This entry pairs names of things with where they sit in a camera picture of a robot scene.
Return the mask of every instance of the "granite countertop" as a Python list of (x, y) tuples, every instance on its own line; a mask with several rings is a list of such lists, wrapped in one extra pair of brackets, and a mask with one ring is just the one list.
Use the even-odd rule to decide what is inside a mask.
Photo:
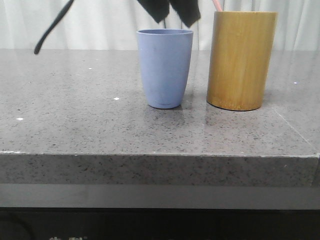
[(180, 107), (147, 105), (136, 51), (0, 50), (1, 184), (320, 186), (320, 54), (274, 51), (261, 108), (206, 102), (192, 53)]

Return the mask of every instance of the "curtain fold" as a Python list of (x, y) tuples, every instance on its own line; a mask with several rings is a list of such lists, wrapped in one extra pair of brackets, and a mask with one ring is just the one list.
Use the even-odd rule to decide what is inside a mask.
[[(32, 49), (67, 0), (0, 1), (0, 48)], [(220, 0), (225, 11), (276, 11), (276, 50), (320, 49), (320, 0)], [(198, 0), (201, 19), (193, 49), (211, 48), (214, 5)], [(136, 31), (187, 27), (170, 7), (165, 21), (156, 23), (136, 0), (75, 0), (43, 49), (136, 50)]]

